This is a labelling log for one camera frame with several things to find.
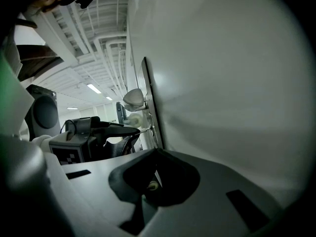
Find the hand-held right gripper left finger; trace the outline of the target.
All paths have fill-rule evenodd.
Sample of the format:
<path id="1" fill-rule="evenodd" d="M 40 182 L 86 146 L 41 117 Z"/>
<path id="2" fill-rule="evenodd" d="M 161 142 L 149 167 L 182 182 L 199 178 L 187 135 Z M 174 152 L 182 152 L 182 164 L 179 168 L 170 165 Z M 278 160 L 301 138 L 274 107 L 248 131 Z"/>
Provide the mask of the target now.
<path id="1" fill-rule="evenodd" d="M 111 189 L 111 172 L 134 166 L 150 150 L 101 161 L 61 166 L 61 206 L 76 237 L 155 237 L 157 218 L 144 223 L 142 200 L 120 200 Z"/>

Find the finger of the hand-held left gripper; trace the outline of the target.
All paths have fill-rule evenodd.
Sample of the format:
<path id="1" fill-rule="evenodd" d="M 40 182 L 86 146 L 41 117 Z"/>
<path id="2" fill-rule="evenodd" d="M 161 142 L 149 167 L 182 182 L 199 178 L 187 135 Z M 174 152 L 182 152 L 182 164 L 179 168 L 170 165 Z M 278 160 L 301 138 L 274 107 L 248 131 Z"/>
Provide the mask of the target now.
<path id="1" fill-rule="evenodd" d="M 138 140 L 139 135 L 124 137 L 120 142 L 110 143 L 106 142 L 106 153 L 109 158 L 116 158 L 124 155 L 134 153 L 134 144 Z"/>
<path id="2" fill-rule="evenodd" d="M 138 128 L 124 126 L 122 124 L 110 123 L 106 127 L 106 135 L 108 136 L 134 136 L 140 133 Z"/>

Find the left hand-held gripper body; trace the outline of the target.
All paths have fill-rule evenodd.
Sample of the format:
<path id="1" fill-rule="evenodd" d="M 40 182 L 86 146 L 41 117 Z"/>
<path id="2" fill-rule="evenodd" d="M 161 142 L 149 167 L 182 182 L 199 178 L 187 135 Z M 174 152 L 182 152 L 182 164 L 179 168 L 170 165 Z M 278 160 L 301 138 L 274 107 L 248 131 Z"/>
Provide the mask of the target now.
<path id="1" fill-rule="evenodd" d="M 61 165 L 105 159 L 103 147 L 108 127 L 110 123 L 101 121 L 98 116 L 68 119 L 62 126 L 65 132 L 49 141 L 50 151 Z"/>

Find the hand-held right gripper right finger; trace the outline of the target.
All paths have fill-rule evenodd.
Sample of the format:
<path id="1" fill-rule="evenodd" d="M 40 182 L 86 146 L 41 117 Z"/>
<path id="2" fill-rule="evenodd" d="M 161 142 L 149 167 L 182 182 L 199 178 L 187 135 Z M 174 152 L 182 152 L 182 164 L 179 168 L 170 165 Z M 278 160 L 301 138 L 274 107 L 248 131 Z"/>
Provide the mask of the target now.
<path id="1" fill-rule="evenodd" d="M 250 230 L 227 197 L 240 190 L 269 219 L 282 211 L 264 189 L 233 169 L 179 152 L 171 155 L 194 166 L 200 175 L 196 191 L 182 204 L 159 207 L 141 237 L 244 237 Z"/>

